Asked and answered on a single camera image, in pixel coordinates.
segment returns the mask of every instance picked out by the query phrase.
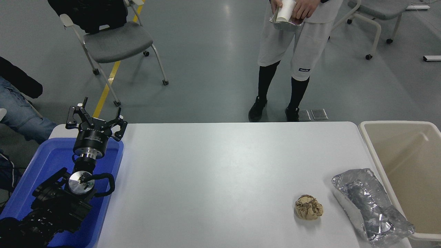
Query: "jeans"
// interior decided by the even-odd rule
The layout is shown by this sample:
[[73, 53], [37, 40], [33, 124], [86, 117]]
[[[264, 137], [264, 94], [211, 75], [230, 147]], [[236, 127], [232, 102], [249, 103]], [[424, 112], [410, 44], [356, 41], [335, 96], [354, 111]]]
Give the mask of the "jeans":
[[22, 134], [26, 140], [41, 144], [47, 140], [56, 126], [48, 118], [41, 118], [22, 94], [0, 76], [0, 108], [7, 110], [0, 123]]

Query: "metal disc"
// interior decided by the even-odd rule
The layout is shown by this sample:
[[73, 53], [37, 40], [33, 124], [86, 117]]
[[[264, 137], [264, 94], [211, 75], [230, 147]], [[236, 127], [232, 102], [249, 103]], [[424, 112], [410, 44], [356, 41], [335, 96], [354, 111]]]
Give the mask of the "metal disc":
[[93, 188], [93, 185], [95, 185], [95, 180], [90, 180], [87, 183], [80, 183], [80, 178], [88, 177], [91, 175], [92, 174], [90, 174], [87, 171], [77, 171], [74, 174], [72, 174], [71, 177], [69, 177], [69, 184], [68, 184], [71, 192], [76, 195], [82, 195], [89, 192]]

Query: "blue plastic tray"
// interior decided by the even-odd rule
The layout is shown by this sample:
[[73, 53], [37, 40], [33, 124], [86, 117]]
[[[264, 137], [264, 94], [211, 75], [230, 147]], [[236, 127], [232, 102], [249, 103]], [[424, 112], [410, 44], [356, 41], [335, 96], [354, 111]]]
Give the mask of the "blue plastic tray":
[[[63, 167], [66, 167], [68, 172], [72, 172], [74, 143], [75, 138], [55, 138], [40, 145], [0, 215], [0, 219], [4, 217], [23, 219], [31, 211], [30, 206], [35, 199], [32, 192], [38, 185]], [[122, 157], [123, 143], [110, 139], [105, 156], [98, 159], [93, 173], [112, 173], [116, 179]], [[110, 188], [108, 180], [96, 180], [95, 187], [98, 192], [104, 192]], [[89, 203], [93, 208], [82, 222], [80, 230], [75, 233], [64, 231], [56, 234], [49, 246], [70, 245], [75, 248], [92, 248], [100, 236], [109, 201], [110, 196], [92, 198]]]

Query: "trash bin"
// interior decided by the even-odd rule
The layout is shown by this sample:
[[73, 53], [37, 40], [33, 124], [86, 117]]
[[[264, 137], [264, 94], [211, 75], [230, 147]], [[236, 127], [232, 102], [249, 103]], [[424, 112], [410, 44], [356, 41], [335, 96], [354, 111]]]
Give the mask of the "trash bin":
[[359, 125], [392, 204], [415, 225], [417, 240], [441, 241], [441, 133], [430, 122]]

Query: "foil tray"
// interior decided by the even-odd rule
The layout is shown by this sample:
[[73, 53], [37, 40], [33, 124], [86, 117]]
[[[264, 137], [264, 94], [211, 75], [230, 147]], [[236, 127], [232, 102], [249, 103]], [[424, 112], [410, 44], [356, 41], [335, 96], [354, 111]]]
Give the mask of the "foil tray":
[[338, 203], [373, 247], [388, 247], [415, 232], [414, 225], [391, 204], [371, 169], [351, 169], [331, 182]]
[[301, 23], [292, 23], [292, 22], [276, 22], [277, 14], [279, 13], [279, 8], [276, 9], [274, 14], [271, 16], [269, 21], [274, 24], [274, 27], [278, 30], [282, 31], [290, 31], [296, 32], [296, 34], [300, 34], [303, 29], [303, 22]]

